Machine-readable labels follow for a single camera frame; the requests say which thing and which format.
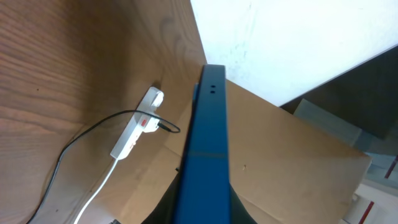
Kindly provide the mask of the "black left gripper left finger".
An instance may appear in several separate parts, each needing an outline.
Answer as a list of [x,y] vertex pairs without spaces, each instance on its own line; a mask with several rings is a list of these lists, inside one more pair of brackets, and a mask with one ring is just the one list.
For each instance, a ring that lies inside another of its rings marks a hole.
[[155,209],[142,224],[168,224],[173,215],[175,199],[179,185],[180,174],[177,173]]

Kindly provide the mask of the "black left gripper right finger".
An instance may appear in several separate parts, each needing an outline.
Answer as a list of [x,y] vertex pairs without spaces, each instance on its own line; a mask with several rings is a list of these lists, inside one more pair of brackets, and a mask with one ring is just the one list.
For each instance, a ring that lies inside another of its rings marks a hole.
[[231,198],[231,223],[232,224],[257,224],[252,216],[245,209],[243,203],[240,201],[237,193],[232,186],[230,188]]

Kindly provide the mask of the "blue Galaxy smartphone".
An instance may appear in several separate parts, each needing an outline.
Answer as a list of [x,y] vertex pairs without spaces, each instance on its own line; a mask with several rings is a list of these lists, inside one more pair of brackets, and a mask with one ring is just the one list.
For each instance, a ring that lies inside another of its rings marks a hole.
[[226,69],[204,65],[193,94],[171,223],[230,223]]

